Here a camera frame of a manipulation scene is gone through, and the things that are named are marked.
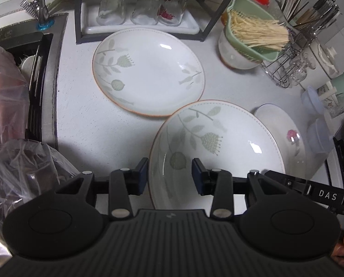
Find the floral deep plate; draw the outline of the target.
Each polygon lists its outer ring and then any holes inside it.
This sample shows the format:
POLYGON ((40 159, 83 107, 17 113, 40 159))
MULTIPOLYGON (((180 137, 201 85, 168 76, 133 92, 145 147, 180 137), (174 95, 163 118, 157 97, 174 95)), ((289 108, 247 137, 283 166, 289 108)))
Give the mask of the floral deep plate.
POLYGON ((92 70, 108 99, 143 116, 170 116, 198 101, 205 90, 197 55, 156 29, 125 29, 108 36, 93 54, 92 70))
POLYGON ((172 114, 160 127, 149 155, 149 192, 156 209, 204 209, 213 197, 198 194, 191 164, 245 178, 250 170, 285 172, 279 147, 264 124, 230 102, 204 100, 172 114))

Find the white pink-flower small plate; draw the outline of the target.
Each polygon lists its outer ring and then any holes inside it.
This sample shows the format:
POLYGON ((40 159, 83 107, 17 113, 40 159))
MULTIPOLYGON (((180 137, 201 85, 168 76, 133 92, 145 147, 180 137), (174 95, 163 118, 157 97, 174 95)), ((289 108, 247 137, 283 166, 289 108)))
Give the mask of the white pink-flower small plate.
POLYGON ((306 151, 300 131, 291 117, 279 106, 263 104, 254 115, 274 137, 288 175, 305 179, 306 151))

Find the lower clear plastic container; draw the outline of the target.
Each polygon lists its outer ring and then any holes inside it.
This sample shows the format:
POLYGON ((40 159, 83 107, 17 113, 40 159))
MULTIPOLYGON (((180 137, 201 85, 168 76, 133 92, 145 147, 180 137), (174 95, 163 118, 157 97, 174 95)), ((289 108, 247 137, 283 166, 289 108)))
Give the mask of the lower clear plastic container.
POLYGON ((334 147, 333 136, 323 118, 317 118, 307 130, 308 144, 315 154, 328 154, 334 147))

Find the clear plastic container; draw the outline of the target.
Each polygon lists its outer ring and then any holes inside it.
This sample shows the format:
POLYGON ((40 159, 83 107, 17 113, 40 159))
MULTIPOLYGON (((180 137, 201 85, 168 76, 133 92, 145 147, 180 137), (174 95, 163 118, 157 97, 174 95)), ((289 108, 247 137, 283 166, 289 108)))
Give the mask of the clear plastic container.
POLYGON ((317 118, 307 130, 308 144, 315 154, 328 154, 334 147, 333 136, 323 118, 317 118))
POLYGON ((324 115, 325 107, 313 87, 307 87, 307 89, 301 94, 301 102, 309 114, 315 116, 324 115))

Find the clear plastic bag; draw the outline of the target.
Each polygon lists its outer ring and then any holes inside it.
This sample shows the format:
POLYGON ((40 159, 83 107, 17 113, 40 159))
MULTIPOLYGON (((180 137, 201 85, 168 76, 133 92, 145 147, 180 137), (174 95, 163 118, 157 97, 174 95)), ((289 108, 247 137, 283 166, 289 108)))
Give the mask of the clear plastic bag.
POLYGON ((0 47, 0 267, 11 258, 2 235, 6 216, 79 173, 56 149, 24 138, 29 104, 28 82, 0 47))

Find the upper clear plastic container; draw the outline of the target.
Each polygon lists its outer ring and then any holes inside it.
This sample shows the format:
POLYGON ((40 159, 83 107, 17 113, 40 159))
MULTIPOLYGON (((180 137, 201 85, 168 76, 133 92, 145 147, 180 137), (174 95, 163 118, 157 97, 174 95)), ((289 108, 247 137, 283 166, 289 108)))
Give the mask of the upper clear plastic container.
POLYGON ((301 102, 309 114, 315 116, 324 115, 325 107, 313 87, 307 87, 307 89, 301 94, 301 102))

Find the white bowl under colander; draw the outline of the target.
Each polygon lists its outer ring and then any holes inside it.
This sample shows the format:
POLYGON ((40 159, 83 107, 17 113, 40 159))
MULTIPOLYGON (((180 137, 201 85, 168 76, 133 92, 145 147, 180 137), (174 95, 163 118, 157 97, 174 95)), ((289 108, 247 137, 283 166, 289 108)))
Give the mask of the white bowl under colander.
POLYGON ((229 68, 248 70, 260 65, 260 63, 251 61, 236 51, 227 40, 224 30, 221 32, 218 40, 218 51, 222 62, 229 68))

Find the white electric cooking pot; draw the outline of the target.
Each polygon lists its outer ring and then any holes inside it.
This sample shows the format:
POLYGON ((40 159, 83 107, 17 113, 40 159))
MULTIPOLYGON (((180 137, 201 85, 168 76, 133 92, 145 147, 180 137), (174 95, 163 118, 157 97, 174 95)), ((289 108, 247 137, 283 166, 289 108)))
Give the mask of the white electric cooking pot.
POLYGON ((327 47, 316 38, 311 42, 310 50, 330 79, 336 78, 339 75, 340 72, 335 62, 337 52, 334 47, 327 47))

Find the dried noodle bundle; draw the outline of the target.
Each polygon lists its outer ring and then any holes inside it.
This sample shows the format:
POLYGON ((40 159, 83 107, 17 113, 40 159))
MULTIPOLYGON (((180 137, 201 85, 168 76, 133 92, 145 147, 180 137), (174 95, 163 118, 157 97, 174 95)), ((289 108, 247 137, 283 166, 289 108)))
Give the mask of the dried noodle bundle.
POLYGON ((280 51, 290 40, 288 29, 277 20, 260 19, 237 11, 230 11, 229 14, 231 32, 249 48, 280 51))

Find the clear drinking glass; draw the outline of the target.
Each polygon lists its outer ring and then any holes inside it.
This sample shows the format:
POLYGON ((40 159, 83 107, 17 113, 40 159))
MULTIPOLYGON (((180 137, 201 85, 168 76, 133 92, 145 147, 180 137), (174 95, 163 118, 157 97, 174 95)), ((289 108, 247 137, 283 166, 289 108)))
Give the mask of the clear drinking glass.
POLYGON ((126 0, 101 0, 97 16, 100 25, 120 25, 126 18, 126 0))
POLYGON ((161 0, 137 0, 131 21, 137 25, 156 25, 161 0))

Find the middle clear drinking glass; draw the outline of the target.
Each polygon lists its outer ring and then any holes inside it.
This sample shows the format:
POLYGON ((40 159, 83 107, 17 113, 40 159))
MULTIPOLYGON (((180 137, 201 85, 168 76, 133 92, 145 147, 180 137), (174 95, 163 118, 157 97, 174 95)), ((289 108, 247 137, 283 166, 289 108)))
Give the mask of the middle clear drinking glass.
POLYGON ((161 0, 137 0, 131 21, 137 25, 156 25, 161 0))

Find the white drip tray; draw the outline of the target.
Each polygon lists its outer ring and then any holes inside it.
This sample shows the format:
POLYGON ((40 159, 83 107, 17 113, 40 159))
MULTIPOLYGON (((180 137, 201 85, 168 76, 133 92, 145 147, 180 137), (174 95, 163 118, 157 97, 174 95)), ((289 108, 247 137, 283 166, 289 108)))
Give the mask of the white drip tray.
POLYGON ((100 25, 97 22, 99 5, 101 0, 83 0, 81 4, 81 32, 83 34, 115 33, 123 29, 130 28, 151 28, 166 33, 190 34, 195 35, 200 32, 200 28, 191 13, 184 12, 179 26, 169 26, 162 23, 156 25, 138 25, 131 21, 131 14, 134 10, 136 0, 126 0, 126 19, 121 25, 100 25))

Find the right red-print drinking glass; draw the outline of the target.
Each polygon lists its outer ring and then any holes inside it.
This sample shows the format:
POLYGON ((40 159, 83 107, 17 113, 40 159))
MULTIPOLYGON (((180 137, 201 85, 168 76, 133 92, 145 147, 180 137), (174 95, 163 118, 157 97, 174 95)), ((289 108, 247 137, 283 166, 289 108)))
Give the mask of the right red-print drinking glass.
POLYGON ((167 26, 179 26, 188 0, 162 0, 159 10, 160 23, 167 26))

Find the chrome faucet blue base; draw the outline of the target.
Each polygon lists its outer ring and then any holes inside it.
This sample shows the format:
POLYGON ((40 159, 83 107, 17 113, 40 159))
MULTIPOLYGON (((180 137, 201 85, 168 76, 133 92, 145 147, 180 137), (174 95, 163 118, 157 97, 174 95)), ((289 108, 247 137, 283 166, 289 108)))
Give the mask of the chrome faucet blue base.
POLYGON ((38 21, 36 24, 36 29, 38 31, 47 30, 54 24, 54 19, 49 17, 45 0, 22 0, 20 6, 25 12, 38 21))

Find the green colander basket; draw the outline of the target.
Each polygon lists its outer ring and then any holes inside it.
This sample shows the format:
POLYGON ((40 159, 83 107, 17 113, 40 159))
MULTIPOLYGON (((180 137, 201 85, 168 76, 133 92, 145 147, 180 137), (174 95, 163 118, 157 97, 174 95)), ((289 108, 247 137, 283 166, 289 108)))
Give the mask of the green colander basket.
POLYGON ((232 0, 222 19, 228 42, 249 60, 274 61, 290 42, 286 26, 252 0, 232 0))

